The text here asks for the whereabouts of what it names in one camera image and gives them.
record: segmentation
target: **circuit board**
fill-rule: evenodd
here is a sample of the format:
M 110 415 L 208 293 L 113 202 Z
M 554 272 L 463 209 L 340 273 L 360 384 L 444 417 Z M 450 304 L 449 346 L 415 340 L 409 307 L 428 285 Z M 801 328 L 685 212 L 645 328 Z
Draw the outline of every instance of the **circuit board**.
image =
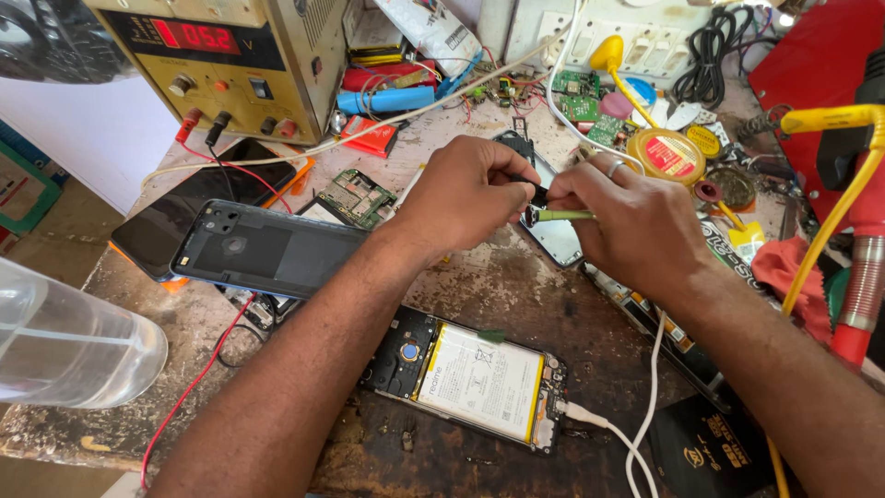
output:
M 599 76 L 562 71 L 553 80 L 553 91 L 577 97 L 599 97 Z
M 624 121 L 618 118 L 602 114 L 599 120 L 596 121 L 596 124 L 593 125 L 593 128 L 587 132 L 587 138 L 594 142 L 599 142 L 606 147 L 611 147 L 614 144 L 615 136 L 624 128 L 624 124 Z
M 598 121 L 599 101 L 593 97 L 559 97 L 559 110 L 569 121 Z
M 395 195 L 356 169 L 341 172 L 317 197 L 366 230 L 386 219 L 396 202 Z

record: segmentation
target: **knob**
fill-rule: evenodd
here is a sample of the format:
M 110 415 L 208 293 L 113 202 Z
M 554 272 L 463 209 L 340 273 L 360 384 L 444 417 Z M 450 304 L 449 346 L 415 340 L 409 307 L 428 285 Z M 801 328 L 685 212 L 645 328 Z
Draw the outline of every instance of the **knob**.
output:
M 192 78 L 185 74 L 179 74 L 178 76 L 175 76 L 172 83 L 169 84 L 169 91 L 171 91 L 173 95 L 184 97 L 184 94 L 188 93 L 188 90 L 194 88 L 194 86 L 195 82 Z
M 273 129 L 276 127 L 276 120 L 271 116 L 267 116 L 261 123 L 261 133 L 266 136 L 273 135 Z

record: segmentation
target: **black phone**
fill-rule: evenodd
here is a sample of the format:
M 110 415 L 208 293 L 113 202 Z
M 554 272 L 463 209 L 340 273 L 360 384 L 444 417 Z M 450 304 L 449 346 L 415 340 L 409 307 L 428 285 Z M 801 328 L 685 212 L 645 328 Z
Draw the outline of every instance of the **black phone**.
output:
M 278 157 L 252 138 L 245 138 L 219 155 L 221 160 L 265 160 Z M 287 162 L 246 167 L 277 191 L 295 177 Z M 257 178 L 228 167 L 234 193 L 243 204 L 260 205 L 273 195 Z M 145 207 L 111 234 L 114 247 L 156 282 L 174 277 L 169 261 L 184 240 L 203 203 L 211 198 L 230 198 L 220 167 L 204 167 L 184 179 L 163 197 Z
M 307 300 L 368 236 L 356 227 L 212 199 L 169 266 L 178 276 Z

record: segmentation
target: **phone battery label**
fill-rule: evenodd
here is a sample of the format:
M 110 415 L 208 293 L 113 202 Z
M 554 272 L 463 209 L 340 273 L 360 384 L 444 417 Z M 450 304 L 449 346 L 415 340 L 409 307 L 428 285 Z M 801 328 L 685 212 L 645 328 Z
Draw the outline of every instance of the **phone battery label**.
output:
M 442 326 L 418 402 L 528 443 L 543 354 Z

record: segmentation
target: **green screwdriver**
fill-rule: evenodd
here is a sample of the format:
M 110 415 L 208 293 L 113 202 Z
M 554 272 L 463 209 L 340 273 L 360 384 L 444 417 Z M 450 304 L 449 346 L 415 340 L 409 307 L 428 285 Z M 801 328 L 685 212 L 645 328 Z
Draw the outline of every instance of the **green screwdriver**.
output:
M 596 219 L 596 215 L 590 211 L 551 211 L 549 209 L 537 209 L 531 205 L 526 208 L 526 226 L 529 228 L 534 227 L 538 222 L 594 219 Z

